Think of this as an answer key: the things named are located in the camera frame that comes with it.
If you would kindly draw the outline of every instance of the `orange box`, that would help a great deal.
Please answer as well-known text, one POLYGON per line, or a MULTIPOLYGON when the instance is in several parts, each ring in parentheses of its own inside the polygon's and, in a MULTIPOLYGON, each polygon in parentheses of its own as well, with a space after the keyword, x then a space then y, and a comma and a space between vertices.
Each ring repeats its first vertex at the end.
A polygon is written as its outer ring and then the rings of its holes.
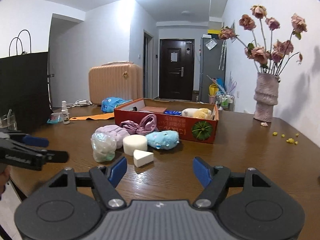
POLYGON ((179 137, 182 140, 213 143, 219 120, 219 111, 216 105, 140 98, 118 106, 114 109, 116 124, 120 125, 121 122, 127 120, 140 123, 142 118, 150 114, 139 112, 145 106, 165 107, 167 110, 172 111, 182 111, 186 108, 210 109, 214 113, 213 120, 157 113, 155 115, 157 117, 157 127, 160 131, 174 130, 179 133, 179 137))

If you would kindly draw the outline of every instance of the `wooden table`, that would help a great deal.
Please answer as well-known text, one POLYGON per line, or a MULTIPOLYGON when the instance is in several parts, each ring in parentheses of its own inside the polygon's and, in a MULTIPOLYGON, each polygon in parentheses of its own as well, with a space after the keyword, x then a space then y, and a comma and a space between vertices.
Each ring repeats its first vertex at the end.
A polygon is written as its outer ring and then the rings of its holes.
MULTIPOLYGON (((71 117, 100 113, 94 106, 70 109, 71 117)), ((12 180, 23 193, 30 195, 65 167, 84 172, 97 166, 92 157, 91 135, 98 127, 113 123, 113 120, 71 121, 68 125, 42 127, 34 135, 48 138, 49 149, 68 151, 69 162, 49 163, 42 171, 12 168, 12 180)), ((286 143, 286 138, 296 138, 296 133, 296 129, 278 118, 274 118, 269 127, 263 127, 250 114, 223 111, 214 145, 181 141, 169 151, 153 150, 154 163, 143 168, 135 168, 132 157, 126 156, 128 171, 117 190, 127 203, 132 199, 188 199, 193 202, 203 190, 193 175, 194 157, 199 156, 211 165, 227 166, 235 172, 255 167, 303 206, 306 223, 299 240, 317 240, 320 239, 320 149, 302 134, 297 138, 298 145, 286 143)), ((229 195, 240 190, 230 189, 229 195)), ((92 195, 87 188, 79 191, 92 195)))

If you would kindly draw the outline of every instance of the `pink ceramic vase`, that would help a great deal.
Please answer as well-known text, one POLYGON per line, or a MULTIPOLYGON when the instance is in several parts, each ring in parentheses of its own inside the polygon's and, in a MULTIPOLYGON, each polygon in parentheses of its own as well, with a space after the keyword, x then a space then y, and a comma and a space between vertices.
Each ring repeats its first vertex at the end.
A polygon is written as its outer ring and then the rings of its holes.
POLYGON ((268 73, 258 73, 254 100, 257 101, 254 119, 271 122, 273 106, 278 104, 278 77, 268 73))

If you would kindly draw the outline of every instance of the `door handle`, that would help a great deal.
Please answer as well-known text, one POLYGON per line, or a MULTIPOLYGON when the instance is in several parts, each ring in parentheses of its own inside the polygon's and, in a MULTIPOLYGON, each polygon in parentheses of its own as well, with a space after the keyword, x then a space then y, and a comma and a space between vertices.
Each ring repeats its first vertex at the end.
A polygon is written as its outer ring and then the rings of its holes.
POLYGON ((181 76, 183 77, 184 67, 182 67, 181 70, 179 70, 179 71, 181 71, 181 76))

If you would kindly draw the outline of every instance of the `white bottle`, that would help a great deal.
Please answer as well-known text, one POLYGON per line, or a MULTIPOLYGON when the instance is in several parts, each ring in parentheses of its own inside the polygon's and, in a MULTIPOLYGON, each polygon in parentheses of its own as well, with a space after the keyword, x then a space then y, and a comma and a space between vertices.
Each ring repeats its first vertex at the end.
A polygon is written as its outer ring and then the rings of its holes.
POLYGON ((70 123, 66 101, 62 101, 62 111, 61 112, 62 112, 62 116, 63 116, 63 124, 70 123))

